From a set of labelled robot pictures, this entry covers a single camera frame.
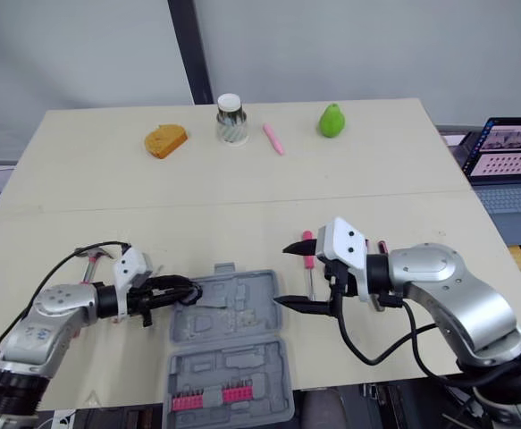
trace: bread slice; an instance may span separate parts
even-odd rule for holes
[[[159,125],[159,128],[145,137],[145,148],[152,156],[163,159],[187,138],[187,132],[180,125]]]

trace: white jar lid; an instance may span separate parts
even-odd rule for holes
[[[240,97],[236,94],[222,94],[218,97],[217,103],[223,112],[236,112],[242,107]]]

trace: green pear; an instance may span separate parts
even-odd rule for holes
[[[333,103],[325,108],[324,114],[320,118],[320,131],[325,137],[335,137],[341,133],[346,124],[346,118],[340,107]]]

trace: laptop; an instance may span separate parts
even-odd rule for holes
[[[521,118],[490,118],[461,146],[457,159],[502,239],[520,245]]]

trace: tool case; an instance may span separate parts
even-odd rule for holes
[[[294,400],[276,274],[219,264],[195,279],[197,304],[173,308],[163,428],[240,428],[290,420]]]

